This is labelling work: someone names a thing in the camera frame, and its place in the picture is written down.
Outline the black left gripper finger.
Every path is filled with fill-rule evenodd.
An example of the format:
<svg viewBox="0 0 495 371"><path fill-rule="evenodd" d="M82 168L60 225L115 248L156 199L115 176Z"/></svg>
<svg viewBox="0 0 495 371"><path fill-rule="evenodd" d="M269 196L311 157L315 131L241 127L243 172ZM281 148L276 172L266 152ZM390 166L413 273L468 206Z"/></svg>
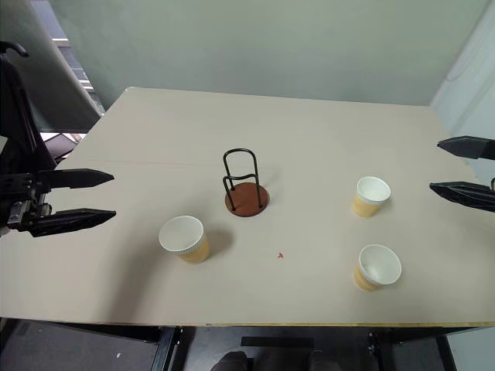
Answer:
<svg viewBox="0 0 495 371"><path fill-rule="evenodd" d="M115 211L99 209L72 209L29 221L33 237L44 237L78 230L90 229L116 216Z"/></svg>
<svg viewBox="0 0 495 371"><path fill-rule="evenodd" d="M88 168L43 171L39 179L50 189L81 189L99 186L114 180L114 176L99 170Z"/></svg>

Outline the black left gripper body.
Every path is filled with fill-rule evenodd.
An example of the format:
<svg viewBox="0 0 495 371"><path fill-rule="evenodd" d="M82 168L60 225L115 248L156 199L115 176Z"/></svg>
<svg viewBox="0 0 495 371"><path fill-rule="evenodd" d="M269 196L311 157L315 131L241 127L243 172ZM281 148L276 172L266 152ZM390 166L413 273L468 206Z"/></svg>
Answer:
<svg viewBox="0 0 495 371"><path fill-rule="evenodd" d="M29 232L33 237L46 235L41 224L52 206L45 202L51 191L43 174L1 175L1 231Z"/></svg>

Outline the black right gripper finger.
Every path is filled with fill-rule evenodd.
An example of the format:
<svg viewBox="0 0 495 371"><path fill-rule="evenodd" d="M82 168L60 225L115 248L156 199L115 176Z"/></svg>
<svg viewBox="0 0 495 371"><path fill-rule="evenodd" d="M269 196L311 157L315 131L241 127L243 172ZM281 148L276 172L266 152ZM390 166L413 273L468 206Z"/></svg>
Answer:
<svg viewBox="0 0 495 371"><path fill-rule="evenodd" d="M437 146L460 158L495 159L495 143L493 139L473 136L460 136L440 141Z"/></svg>
<svg viewBox="0 0 495 371"><path fill-rule="evenodd" d="M470 182L437 182L430 183L429 188L443 199L452 203L494 212L494 191L485 185Z"/></svg>

